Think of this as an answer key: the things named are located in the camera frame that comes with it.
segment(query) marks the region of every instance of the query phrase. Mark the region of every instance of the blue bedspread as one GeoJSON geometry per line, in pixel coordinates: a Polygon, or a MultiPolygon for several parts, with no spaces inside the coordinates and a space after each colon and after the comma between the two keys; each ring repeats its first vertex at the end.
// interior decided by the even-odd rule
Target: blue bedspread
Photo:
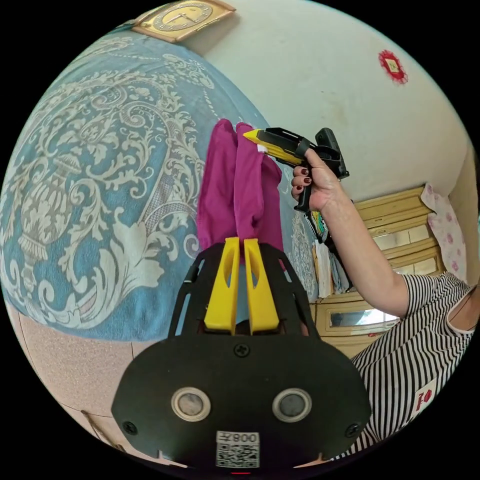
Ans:
{"type": "MultiPolygon", "coordinates": [[[[39,101],[6,172],[5,299],[71,335],[164,338],[199,251],[197,202],[220,118],[268,127],[235,85],[180,45],[117,31],[88,48],[39,101]]],[[[284,172],[284,248],[313,299],[313,237],[284,172]]],[[[238,305],[240,321],[244,288],[238,305]]]]}

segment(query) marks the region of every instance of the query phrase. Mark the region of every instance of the hand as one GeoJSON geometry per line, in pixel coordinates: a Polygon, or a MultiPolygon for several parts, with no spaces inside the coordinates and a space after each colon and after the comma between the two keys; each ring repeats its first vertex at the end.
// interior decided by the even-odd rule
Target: hand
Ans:
{"type": "Polygon", "coordinates": [[[344,195],[344,192],[339,179],[311,148],[306,151],[305,157],[311,165],[311,178],[307,176],[309,172],[306,168],[295,167],[291,181],[291,196],[298,202],[304,187],[312,183],[310,210],[321,212],[332,200],[344,195]]]}

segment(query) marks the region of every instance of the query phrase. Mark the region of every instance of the black background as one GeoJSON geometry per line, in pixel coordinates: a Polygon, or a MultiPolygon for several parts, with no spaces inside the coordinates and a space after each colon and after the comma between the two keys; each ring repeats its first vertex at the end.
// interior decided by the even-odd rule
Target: black background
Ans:
{"type": "MultiPolygon", "coordinates": [[[[291,2],[295,8],[297,2],[306,0],[279,1],[291,2]]],[[[418,1],[375,2],[382,5],[376,7],[368,5],[373,2],[324,3],[368,23],[410,53],[450,99],[478,149],[479,53],[475,45],[480,42],[472,3],[434,3],[433,9],[424,10],[418,1]]],[[[31,111],[66,65],[109,30],[160,4],[136,1],[120,7],[120,2],[80,1],[59,3],[58,7],[46,2],[10,5],[12,13],[3,13],[1,31],[1,76],[6,80],[2,90],[4,168],[31,111]]],[[[311,61],[316,61],[314,51],[311,61]]],[[[9,468],[14,475],[45,473],[51,478],[167,478],[104,445],[76,424],[35,375],[7,318],[1,363],[3,469],[9,468]]],[[[477,332],[451,380],[412,425],[373,453],[340,471],[327,472],[323,478],[408,474],[431,478],[469,473],[477,463],[480,432],[478,348],[477,332]]]]}

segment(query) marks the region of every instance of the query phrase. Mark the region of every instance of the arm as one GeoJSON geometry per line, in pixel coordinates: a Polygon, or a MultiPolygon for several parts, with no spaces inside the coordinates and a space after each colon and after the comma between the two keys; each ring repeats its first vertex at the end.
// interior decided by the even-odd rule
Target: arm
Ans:
{"type": "Polygon", "coordinates": [[[340,183],[320,214],[358,293],[375,309],[403,318],[409,307],[407,285],[392,270],[340,183]]]}

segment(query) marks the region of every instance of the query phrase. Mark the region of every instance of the clock face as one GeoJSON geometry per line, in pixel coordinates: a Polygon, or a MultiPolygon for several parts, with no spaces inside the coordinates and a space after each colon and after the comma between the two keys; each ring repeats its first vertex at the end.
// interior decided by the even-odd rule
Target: clock face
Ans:
{"type": "Polygon", "coordinates": [[[175,32],[187,29],[204,22],[212,12],[212,7],[202,2],[172,6],[155,18],[153,27],[160,32],[175,32]]]}

